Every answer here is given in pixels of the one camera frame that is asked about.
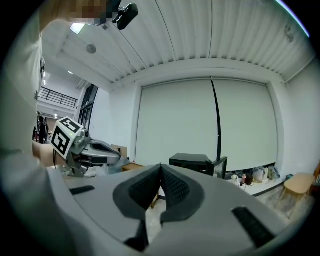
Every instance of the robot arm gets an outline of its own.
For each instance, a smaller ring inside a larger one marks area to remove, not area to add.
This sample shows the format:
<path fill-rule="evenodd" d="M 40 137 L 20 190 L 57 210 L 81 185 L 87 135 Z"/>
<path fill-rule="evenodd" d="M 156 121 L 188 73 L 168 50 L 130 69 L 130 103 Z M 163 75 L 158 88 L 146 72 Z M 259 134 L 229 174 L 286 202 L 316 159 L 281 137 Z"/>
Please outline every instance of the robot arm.
<path fill-rule="evenodd" d="M 69 176 L 82 178 L 89 167 L 114 164 L 121 158 L 118 151 L 92 139 L 87 129 L 69 117 L 58 120 L 52 134 L 50 143 L 71 168 Z"/>

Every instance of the roller blind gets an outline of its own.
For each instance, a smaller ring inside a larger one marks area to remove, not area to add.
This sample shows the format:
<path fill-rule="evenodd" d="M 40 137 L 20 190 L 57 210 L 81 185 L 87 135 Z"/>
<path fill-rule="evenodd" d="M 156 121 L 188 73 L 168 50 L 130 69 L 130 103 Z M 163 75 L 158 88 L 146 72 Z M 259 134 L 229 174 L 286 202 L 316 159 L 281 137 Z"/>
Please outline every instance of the roller blind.
<path fill-rule="evenodd" d="M 277 161 L 276 117 L 266 86 L 214 80 L 221 120 L 221 156 L 227 171 Z"/>
<path fill-rule="evenodd" d="M 142 90 L 135 161 L 168 164 L 176 153 L 217 158 L 217 111 L 210 80 L 169 83 Z"/>

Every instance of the window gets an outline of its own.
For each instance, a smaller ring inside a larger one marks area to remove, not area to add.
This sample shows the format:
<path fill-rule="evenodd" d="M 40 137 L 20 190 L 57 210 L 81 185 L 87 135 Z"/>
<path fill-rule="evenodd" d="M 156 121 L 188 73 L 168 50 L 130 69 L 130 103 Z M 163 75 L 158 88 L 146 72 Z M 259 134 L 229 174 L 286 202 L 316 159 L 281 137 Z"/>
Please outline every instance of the window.
<path fill-rule="evenodd" d="M 90 128 L 91 114 L 92 109 L 94 107 L 97 92 L 98 87 L 93 84 L 88 89 L 86 89 L 78 121 L 84 129 Z"/>

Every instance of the wooden chair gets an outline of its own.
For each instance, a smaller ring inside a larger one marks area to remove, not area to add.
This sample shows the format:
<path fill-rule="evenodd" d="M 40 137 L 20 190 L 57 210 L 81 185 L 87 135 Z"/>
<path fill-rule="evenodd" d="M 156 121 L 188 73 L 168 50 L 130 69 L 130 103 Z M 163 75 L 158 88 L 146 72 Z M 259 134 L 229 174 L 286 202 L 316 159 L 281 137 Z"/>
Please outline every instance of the wooden chair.
<path fill-rule="evenodd" d="M 282 198 L 286 193 L 296 197 L 295 205 L 289 215 L 289 219 L 290 219 L 297 207 L 297 203 L 299 202 L 299 200 L 303 196 L 307 198 L 307 196 L 309 195 L 310 188 L 314 180 L 315 180 L 315 176 L 309 173 L 297 173 L 291 179 L 288 179 L 284 183 L 284 190 L 282 192 L 282 195 L 276 202 L 275 207 L 278 206 L 279 202 L 282 200 Z"/>

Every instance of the floor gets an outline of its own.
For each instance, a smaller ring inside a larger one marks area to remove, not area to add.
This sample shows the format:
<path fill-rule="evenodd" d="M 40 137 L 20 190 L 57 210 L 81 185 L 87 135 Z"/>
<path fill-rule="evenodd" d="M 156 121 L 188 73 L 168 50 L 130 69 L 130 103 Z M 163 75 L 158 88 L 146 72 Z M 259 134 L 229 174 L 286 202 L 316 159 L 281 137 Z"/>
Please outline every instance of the floor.
<path fill-rule="evenodd" d="M 288 226 L 308 214 L 315 201 L 312 196 L 309 196 L 307 199 L 305 197 L 301 198 L 291 218 L 288 219 L 293 207 L 295 206 L 296 198 L 292 198 L 291 195 L 286 194 L 279 202 L 278 206 L 275 208 L 275 204 L 281 196 L 283 189 L 284 186 L 281 185 L 267 193 L 257 196 L 256 199 L 258 199 L 260 202 L 274 211 L 279 216 L 279 218 L 283 220 L 283 222 Z M 146 230 L 150 243 L 152 243 L 157 234 L 161 231 L 160 215 L 165 210 L 166 201 L 159 199 L 158 201 L 156 201 L 153 209 L 149 208 L 146 211 Z"/>

